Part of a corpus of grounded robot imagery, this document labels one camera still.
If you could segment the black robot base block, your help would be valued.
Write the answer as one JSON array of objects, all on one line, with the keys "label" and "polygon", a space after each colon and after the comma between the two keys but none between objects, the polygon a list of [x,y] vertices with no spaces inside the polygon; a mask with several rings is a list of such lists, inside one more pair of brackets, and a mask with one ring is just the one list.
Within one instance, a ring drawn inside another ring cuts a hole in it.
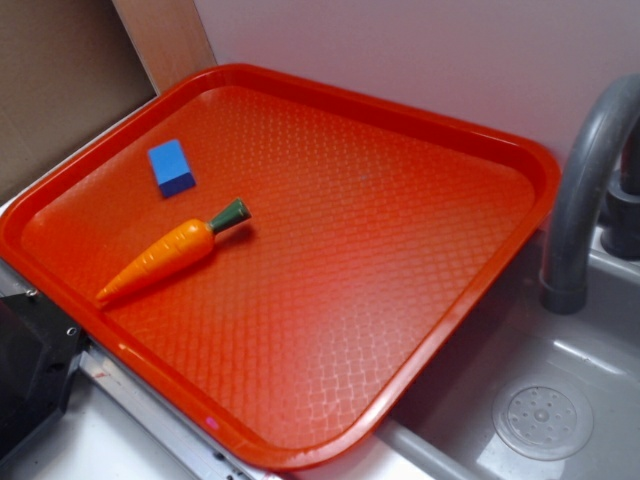
[{"label": "black robot base block", "polygon": [[66,412],[86,343],[82,327],[48,297],[1,299],[1,454]]}]

